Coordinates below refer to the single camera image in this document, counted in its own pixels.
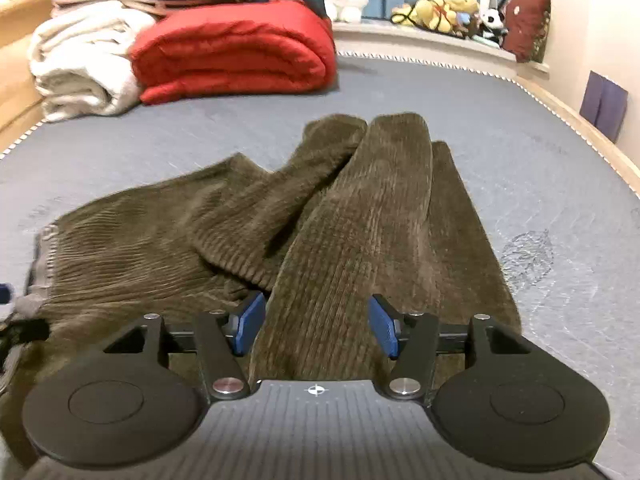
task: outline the blue gripper pad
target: blue gripper pad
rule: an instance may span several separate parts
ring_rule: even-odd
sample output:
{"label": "blue gripper pad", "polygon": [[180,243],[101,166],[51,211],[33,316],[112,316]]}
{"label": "blue gripper pad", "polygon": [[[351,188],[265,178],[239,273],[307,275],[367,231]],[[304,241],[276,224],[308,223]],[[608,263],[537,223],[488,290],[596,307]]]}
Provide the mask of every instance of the blue gripper pad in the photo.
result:
{"label": "blue gripper pad", "polygon": [[238,313],[238,331],[231,342],[233,352],[237,356],[248,353],[267,313],[267,301],[263,293],[256,294],[254,298],[247,298],[247,301],[250,302],[249,305]]}
{"label": "blue gripper pad", "polygon": [[6,283],[0,283],[0,305],[6,305],[11,301],[11,286]]}
{"label": "blue gripper pad", "polygon": [[389,317],[373,296],[369,298],[369,327],[384,353],[390,359],[397,359],[399,350],[394,320]]}

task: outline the purple folder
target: purple folder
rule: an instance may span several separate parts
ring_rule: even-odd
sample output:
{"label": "purple folder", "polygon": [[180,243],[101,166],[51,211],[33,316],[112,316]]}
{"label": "purple folder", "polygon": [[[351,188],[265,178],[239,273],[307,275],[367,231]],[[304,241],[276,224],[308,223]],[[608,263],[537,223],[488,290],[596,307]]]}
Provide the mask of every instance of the purple folder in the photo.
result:
{"label": "purple folder", "polygon": [[616,142],[626,113],[628,92],[613,81],[591,72],[580,115]]}

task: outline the red pillow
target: red pillow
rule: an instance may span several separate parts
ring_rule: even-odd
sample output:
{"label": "red pillow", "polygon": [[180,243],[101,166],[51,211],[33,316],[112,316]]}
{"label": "red pillow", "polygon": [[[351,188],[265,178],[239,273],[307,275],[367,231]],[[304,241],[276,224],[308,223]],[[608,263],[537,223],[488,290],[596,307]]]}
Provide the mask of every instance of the red pillow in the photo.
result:
{"label": "red pillow", "polygon": [[534,44],[545,36],[545,14],[551,11],[551,0],[510,0],[505,10],[509,33],[502,48],[512,52],[519,63],[532,59]]}

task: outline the wooden bed frame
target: wooden bed frame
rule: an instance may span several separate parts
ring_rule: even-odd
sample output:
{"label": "wooden bed frame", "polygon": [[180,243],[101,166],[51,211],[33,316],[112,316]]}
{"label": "wooden bed frame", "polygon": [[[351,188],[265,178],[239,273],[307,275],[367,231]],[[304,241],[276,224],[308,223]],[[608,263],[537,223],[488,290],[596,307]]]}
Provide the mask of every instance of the wooden bed frame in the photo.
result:
{"label": "wooden bed frame", "polygon": [[[31,33],[49,18],[51,7],[51,0],[14,0],[0,6],[0,152],[42,120],[41,97],[26,53]],[[640,198],[640,170],[615,144],[536,83],[515,80],[580,132]]]}

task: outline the metal screw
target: metal screw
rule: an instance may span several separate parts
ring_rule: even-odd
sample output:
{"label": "metal screw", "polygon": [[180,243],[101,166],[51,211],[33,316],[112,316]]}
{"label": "metal screw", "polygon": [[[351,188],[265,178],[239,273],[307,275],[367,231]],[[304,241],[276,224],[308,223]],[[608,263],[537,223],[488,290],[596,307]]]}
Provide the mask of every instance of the metal screw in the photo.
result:
{"label": "metal screw", "polygon": [[241,392],[244,383],[235,377],[223,377],[213,383],[213,389],[219,394],[230,395]]}
{"label": "metal screw", "polygon": [[408,377],[400,377],[394,379],[389,383],[389,389],[398,395],[407,396],[413,395],[420,391],[420,383],[415,379],[410,379]]}

